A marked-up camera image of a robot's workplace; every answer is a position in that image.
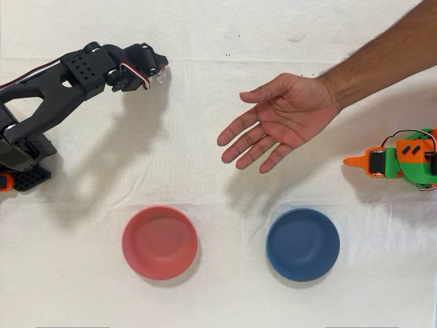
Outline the person's bare hand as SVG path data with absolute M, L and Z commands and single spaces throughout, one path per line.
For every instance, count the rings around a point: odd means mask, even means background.
M 259 166 L 262 174 L 313 139 L 341 111 L 321 78 L 290 73 L 240 93 L 240 99 L 252 108 L 239 115 L 217 137 L 218 146 L 225 148 L 221 160 L 243 170 L 267 154 Z

